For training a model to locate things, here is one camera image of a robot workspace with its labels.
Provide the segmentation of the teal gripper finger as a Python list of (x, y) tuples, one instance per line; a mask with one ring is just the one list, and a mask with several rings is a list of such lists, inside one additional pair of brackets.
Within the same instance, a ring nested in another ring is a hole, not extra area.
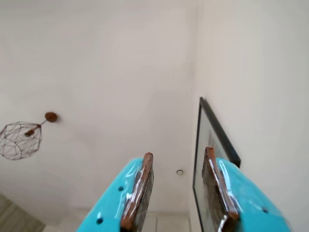
[(233, 163), (205, 148), (202, 167), (206, 232), (289, 232), (275, 204)]
[(131, 160), (108, 186), (78, 232), (141, 232), (154, 184), (153, 154)]

